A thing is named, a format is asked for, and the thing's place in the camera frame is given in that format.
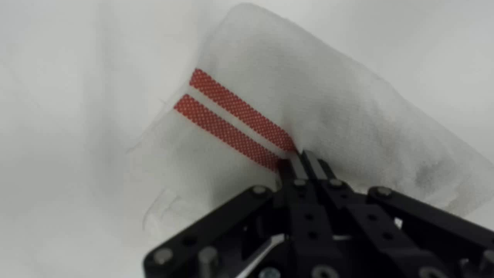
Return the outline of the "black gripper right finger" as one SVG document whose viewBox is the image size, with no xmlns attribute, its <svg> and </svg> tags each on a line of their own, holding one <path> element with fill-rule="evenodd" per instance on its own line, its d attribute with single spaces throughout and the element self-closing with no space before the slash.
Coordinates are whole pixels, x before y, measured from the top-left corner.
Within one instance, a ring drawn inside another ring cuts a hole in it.
<svg viewBox="0 0 494 278">
<path fill-rule="evenodd" d="M 365 195 L 355 193 L 338 179 L 313 153 L 304 151 L 301 161 L 316 184 L 318 198 L 335 221 L 336 232 L 348 236 L 352 253 L 369 269 L 365 276 L 410 278 L 407 252 L 412 241 L 398 230 L 393 219 Z"/>
</svg>

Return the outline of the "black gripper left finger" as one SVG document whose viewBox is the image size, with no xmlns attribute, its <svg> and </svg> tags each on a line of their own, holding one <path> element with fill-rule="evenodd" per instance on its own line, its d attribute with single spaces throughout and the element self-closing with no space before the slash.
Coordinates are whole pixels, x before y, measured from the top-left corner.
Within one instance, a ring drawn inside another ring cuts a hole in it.
<svg viewBox="0 0 494 278">
<path fill-rule="evenodd" d="M 339 278 L 338 252 L 324 207 L 297 156 L 281 170 L 287 208 L 288 273 L 291 278 Z"/>
</svg>

